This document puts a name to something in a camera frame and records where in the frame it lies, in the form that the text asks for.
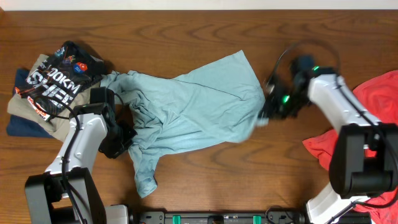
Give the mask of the light blue t-shirt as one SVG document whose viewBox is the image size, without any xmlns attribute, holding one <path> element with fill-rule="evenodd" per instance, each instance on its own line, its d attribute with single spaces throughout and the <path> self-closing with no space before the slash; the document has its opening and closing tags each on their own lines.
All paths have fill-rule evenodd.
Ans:
<svg viewBox="0 0 398 224">
<path fill-rule="evenodd" d="M 140 197 L 157 188 L 162 156 L 240 143 L 266 124 L 258 118 L 263 90 L 243 51 L 175 78 L 111 72 L 101 86 L 131 111 L 136 135 L 128 151 Z"/>
</svg>

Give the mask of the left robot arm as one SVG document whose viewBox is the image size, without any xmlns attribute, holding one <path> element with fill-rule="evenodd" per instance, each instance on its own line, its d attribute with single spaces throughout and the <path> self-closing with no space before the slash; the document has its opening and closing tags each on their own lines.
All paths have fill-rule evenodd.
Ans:
<svg viewBox="0 0 398 224">
<path fill-rule="evenodd" d="M 92 178 L 100 152 L 123 154 L 134 130 L 117 122 L 109 103 L 76 106 L 62 148 L 43 174 L 28 177 L 25 196 L 32 223 L 132 223 L 127 205 L 104 206 Z"/>
</svg>

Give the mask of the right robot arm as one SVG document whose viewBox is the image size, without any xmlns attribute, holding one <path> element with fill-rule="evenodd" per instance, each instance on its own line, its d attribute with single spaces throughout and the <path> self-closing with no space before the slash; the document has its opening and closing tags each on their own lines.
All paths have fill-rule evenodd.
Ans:
<svg viewBox="0 0 398 224">
<path fill-rule="evenodd" d="M 377 208 L 370 199 L 397 189 L 397 125 L 371 114 L 331 67 L 293 68 L 288 89 L 273 73 L 266 81 L 260 118 L 294 117 L 305 105 L 320 108 L 337 132 L 329 184 L 302 212 L 278 208 L 266 213 L 270 223 L 336 223 L 358 205 Z"/>
</svg>

